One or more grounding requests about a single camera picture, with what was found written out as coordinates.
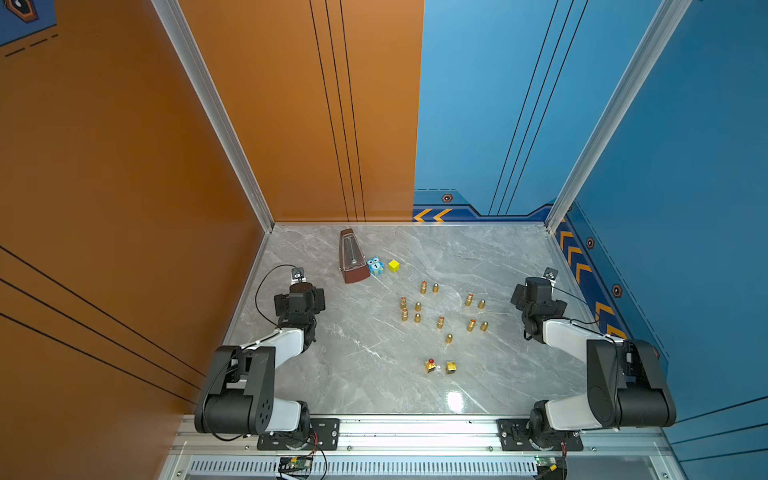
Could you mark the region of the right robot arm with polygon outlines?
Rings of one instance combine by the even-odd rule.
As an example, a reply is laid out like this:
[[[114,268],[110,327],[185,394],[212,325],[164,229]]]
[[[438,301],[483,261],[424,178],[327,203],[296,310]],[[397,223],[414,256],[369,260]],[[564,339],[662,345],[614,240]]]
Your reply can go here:
[[[564,316],[567,303],[552,297],[547,277],[528,277],[511,303],[521,313],[524,338],[583,362],[586,392],[534,404],[522,432],[526,447],[560,449],[583,431],[671,427],[677,408],[655,347],[643,340],[599,334]]]

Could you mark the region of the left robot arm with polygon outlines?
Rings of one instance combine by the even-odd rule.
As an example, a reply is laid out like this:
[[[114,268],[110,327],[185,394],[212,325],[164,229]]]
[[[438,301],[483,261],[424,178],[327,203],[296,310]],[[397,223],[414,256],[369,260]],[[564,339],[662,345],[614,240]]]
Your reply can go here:
[[[309,282],[290,286],[274,297],[277,327],[244,345],[216,349],[195,412],[197,432],[221,441],[267,435],[300,448],[310,438],[306,402],[275,396],[278,367],[310,348],[316,338],[316,315],[326,308],[325,293]]]

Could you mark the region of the dark red metronome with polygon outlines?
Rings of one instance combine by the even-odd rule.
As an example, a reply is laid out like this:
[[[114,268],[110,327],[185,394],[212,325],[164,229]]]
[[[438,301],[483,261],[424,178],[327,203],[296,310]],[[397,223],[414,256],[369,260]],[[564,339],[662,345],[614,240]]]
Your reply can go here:
[[[370,276],[367,260],[351,228],[340,232],[339,264],[346,284],[360,282]]]

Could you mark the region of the blue owl toy cube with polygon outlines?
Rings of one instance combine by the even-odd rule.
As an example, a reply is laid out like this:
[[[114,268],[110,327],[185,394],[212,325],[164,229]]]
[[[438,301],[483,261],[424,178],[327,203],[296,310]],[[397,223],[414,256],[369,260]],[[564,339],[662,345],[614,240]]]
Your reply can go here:
[[[368,269],[371,275],[377,276],[385,271],[384,264],[378,257],[373,257],[367,260]]]

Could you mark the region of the left green circuit board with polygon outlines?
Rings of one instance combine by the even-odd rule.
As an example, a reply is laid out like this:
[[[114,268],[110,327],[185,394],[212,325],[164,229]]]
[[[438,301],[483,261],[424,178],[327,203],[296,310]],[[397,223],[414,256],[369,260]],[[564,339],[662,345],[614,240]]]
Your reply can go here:
[[[276,478],[280,480],[307,480],[313,473],[314,457],[284,456],[277,464]]]

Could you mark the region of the green circuit board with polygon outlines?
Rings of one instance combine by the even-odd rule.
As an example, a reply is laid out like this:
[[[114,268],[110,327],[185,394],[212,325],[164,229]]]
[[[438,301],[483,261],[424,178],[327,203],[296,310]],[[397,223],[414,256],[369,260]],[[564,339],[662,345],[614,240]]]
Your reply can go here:
[[[534,480],[566,480],[568,476],[567,460],[563,457],[553,458],[546,465],[538,465]]]
[[[284,456],[277,464],[276,478],[280,480],[307,480],[313,473],[314,457]]]

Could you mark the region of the right green circuit board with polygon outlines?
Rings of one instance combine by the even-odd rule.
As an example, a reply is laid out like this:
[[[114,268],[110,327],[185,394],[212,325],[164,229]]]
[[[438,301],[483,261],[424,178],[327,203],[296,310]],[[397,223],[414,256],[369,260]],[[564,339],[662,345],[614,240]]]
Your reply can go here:
[[[568,476],[567,460],[563,457],[553,458],[546,465],[538,465],[534,480],[566,480]]]

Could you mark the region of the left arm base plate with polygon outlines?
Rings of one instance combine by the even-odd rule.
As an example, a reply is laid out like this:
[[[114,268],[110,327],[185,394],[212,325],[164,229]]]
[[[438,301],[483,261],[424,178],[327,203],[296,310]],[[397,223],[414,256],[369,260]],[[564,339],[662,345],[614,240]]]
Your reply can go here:
[[[340,420],[332,417],[311,417],[306,431],[267,432],[257,442],[259,451],[335,451],[338,446]]]

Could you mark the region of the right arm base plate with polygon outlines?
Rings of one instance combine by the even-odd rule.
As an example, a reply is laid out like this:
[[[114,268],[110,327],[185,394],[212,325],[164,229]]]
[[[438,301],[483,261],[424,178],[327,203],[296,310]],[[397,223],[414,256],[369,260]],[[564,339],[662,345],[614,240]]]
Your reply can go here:
[[[581,452],[584,445],[576,431],[558,431],[545,426],[531,426],[527,419],[499,419],[497,434],[503,451]]]

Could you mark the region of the front aluminium rail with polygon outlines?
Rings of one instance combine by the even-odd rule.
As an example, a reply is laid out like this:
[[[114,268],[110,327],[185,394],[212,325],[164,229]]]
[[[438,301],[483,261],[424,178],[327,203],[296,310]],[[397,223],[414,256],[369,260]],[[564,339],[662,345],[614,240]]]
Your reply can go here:
[[[277,479],[280,457],[313,456],[308,479],[533,479],[538,465],[567,460],[567,479],[682,479],[658,428],[579,433],[581,452],[503,451],[492,415],[341,415],[335,451],[259,451],[258,436],[221,441],[179,427],[162,479]]]

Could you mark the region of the left aluminium corner post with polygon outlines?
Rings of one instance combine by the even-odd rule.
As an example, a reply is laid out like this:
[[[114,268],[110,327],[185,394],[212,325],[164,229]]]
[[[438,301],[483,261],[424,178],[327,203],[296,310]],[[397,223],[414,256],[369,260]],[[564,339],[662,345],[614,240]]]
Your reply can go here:
[[[262,229],[271,234],[274,218],[180,3],[171,0],[152,0],[151,3],[253,212]]]

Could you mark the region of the aluminium corner post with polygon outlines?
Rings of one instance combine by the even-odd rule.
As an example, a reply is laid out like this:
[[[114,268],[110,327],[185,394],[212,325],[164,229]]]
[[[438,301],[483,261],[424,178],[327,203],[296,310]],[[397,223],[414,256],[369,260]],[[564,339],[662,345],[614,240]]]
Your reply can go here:
[[[564,220],[691,3],[664,0],[659,5],[544,222],[550,234]]]
[[[180,3],[171,0],[152,0],[151,3],[253,212],[262,229],[271,234],[274,218]]]

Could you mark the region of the right aluminium corner post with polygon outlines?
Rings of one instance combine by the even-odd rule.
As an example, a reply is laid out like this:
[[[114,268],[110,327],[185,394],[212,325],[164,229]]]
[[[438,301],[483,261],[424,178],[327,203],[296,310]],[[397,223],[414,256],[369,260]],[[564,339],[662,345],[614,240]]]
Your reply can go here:
[[[691,3],[664,0],[659,5],[544,222],[550,234],[564,220]]]

